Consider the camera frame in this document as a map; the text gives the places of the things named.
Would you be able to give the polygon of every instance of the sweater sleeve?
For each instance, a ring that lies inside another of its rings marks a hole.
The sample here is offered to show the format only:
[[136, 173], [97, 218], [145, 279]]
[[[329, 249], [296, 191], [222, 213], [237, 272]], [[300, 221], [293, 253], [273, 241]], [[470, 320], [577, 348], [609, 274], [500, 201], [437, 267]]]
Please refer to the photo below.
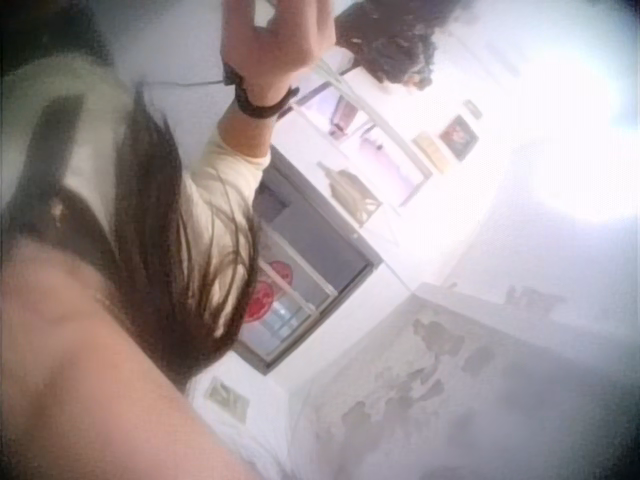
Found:
[[[215, 264], [234, 248], [239, 248], [245, 265], [248, 260], [248, 241], [240, 235], [235, 242], [236, 227], [246, 231], [250, 213], [262, 173], [270, 162], [270, 155], [251, 158], [232, 150], [216, 132], [209, 141], [200, 162], [188, 171], [183, 180], [182, 209], [187, 218], [189, 246], [196, 262], [204, 262], [209, 254]], [[245, 271], [236, 271], [236, 281], [230, 285], [233, 265], [217, 279], [212, 295], [221, 298], [227, 288], [232, 289], [232, 301], [225, 315], [235, 303], [235, 294], [246, 279]], [[216, 335], [222, 335], [226, 319], [220, 322]]]

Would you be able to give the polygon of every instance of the bright light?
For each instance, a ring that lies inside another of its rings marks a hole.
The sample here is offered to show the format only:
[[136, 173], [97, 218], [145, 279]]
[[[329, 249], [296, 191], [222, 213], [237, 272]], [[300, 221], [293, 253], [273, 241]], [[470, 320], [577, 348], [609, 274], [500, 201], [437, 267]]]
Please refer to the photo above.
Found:
[[588, 222], [636, 216], [640, 198], [638, 132], [565, 135], [535, 164], [533, 186], [548, 206]]
[[620, 106], [604, 72], [569, 53], [549, 54], [530, 64], [519, 96], [523, 120], [546, 133], [607, 125]]

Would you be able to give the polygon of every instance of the fingers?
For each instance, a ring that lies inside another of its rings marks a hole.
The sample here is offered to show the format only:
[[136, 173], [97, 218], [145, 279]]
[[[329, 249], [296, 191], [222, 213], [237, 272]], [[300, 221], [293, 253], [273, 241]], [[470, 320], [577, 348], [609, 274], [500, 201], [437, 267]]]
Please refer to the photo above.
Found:
[[278, 0], [276, 18], [280, 33], [309, 42], [317, 35], [317, 0]]
[[223, 0], [223, 42], [247, 42], [254, 32], [255, 0]]
[[331, 46], [336, 43], [336, 28], [333, 17], [333, 1], [332, 0], [316, 0], [318, 11], [318, 33], [324, 40], [325, 46]]

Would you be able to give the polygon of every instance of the red circular sticker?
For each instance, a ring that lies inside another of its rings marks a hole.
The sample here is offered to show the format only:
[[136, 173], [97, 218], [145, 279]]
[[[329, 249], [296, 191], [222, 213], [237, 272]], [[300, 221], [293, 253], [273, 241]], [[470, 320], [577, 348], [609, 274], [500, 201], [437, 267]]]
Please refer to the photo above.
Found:
[[293, 269], [291, 268], [291, 265], [281, 262], [280, 260], [276, 260], [271, 262], [269, 266], [271, 267], [271, 270], [276, 272], [287, 285], [293, 285]]
[[262, 320], [271, 310], [275, 297], [273, 286], [264, 280], [259, 280], [249, 302], [244, 323], [255, 323]]

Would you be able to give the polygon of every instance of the framed picture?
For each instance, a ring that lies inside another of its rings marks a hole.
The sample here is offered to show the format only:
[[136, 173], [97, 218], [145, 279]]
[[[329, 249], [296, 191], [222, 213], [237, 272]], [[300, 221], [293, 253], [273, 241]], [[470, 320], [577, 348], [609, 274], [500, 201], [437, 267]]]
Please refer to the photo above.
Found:
[[478, 108], [478, 106], [473, 103], [471, 100], [465, 100], [463, 102], [464, 108], [466, 108], [471, 116], [476, 120], [480, 120], [482, 118], [482, 111]]
[[471, 153], [478, 143], [478, 135], [473, 131], [467, 121], [458, 115], [449, 126], [440, 134], [440, 139], [451, 150], [451, 153], [463, 161]]
[[229, 387], [217, 377], [214, 377], [207, 391], [207, 399], [216, 404], [227, 415], [241, 424], [246, 424], [249, 411], [249, 400]]

